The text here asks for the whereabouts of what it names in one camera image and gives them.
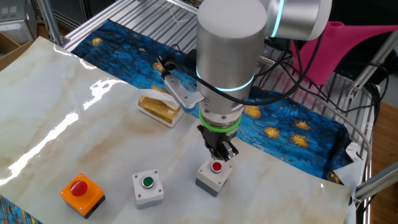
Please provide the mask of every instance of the cardboard box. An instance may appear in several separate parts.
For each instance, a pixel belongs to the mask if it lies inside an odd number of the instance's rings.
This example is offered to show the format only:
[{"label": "cardboard box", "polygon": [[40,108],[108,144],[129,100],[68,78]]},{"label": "cardboard box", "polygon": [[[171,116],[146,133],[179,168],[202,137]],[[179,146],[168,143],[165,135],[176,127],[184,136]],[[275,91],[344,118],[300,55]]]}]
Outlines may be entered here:
[{"label": "cardboard box", "polygon": [[19,58],[19,56],[21,56],[32,44],[33,42],[30,41],[21,46],[0,33],[0,53],[6,54],[5,56],[0,57],[0,71]]}]

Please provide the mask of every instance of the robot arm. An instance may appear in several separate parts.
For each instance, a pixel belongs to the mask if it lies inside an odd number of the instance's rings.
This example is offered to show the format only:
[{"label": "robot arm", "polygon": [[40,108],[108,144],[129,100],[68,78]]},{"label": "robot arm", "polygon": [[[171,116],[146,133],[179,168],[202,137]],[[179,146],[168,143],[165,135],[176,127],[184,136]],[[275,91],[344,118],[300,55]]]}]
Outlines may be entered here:
[{"label": "robot arm", "polygon": [[[246,101],[264,36],[315,39],[326,26],[330,8],[331,0],[204,1],[198,10],[198,77]],[[237,155],[231,140],[238,132],[244,105],[201,83],[198,92],[182,96],[182,86],[173,82],[174,78],[166,76],[165,86],[182,106],[189,108],[199,102],[202,124],[198,129],[212,157],[228,161]]]}]

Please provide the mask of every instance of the green push button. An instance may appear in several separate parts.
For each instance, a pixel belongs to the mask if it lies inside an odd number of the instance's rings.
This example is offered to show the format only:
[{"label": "green push button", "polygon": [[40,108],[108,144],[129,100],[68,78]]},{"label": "green push button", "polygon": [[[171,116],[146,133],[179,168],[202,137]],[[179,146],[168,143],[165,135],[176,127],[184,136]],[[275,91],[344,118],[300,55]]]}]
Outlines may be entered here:
[{"label": "green push button", "polygon": [[142,186],[145,189],[149,189],[154,186],[154,180],[151,177],[145,177],[144,180],[142,180]]}]

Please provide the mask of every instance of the starry night fabric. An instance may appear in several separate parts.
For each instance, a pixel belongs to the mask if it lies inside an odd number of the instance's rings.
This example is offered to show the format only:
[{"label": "starry night fabric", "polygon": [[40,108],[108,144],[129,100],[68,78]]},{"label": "starry night fabric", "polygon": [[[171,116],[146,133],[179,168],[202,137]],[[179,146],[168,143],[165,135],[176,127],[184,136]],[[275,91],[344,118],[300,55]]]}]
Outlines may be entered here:
[{"label": "starry night fabric", "polygon": [[42,224],[14,203],[0,195],[0,223]]},{"label": "starry night fabric", "polygon": [[[165,89],[156,56],[172,56],[186,64],[187,56],[111,20],[85,38],[73,54],[138,88]],[[189,91],[196,81],[179,69],[171,71]],[[251,101],[280,93],[253,87]],[[198,117],[198,108],[193,112]],[[246,106],[238,138],[316,177],[329,179],[332,170],[346,166],[350,144],[347,129],[291,99],[267,106]]]}]

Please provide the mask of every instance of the yellow star pattern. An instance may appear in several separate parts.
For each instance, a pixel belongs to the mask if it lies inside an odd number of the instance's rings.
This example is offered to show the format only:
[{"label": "yellow star pattern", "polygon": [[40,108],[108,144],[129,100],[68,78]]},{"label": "yellow star pattern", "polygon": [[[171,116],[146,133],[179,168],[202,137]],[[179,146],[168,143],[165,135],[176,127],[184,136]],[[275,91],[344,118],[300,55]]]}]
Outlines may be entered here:
[{"label": "yellow star pattern", "polygon": [[311,129],[311,127],[305,121],[295,121],[295,124],[296,124],[296,127],[307,130],[307,131]]},{"label": "yellow star pattern", "polygon": [[294,134],[292,137],[290,137],[291,140],[293,140],[294,144],[303,147],[303,148],[308,148],[310,145],[308,144],[308,139],[305,136],[299,135],[299,134]]},{"label": "yellow star pattern", "polygon": [[273,127],[266,127],[264,133],[270,138],[279,138],[279,130]]},{"label": "yellow star pattern", "polygon": [[153,68],[154,70],[157,70],[157,71],[163,71],[163,67],[162,67],[162,65],[161,65],[159,62],[155,62],[155,63],[152,65],[152,68]]},{"label": "yellow star pattern", "polygon": [[91,44],[93,44],[93,46],[97,46],[98,44],[102,43],[102,39],[101,38],[95,38],[93,41],[91,41]]},{"label": "yellow star pattern", "polygon": [[258,106],[245,106],[244,113],[250,115],[254,119],[259,119],[261,117],[261,111]]}]

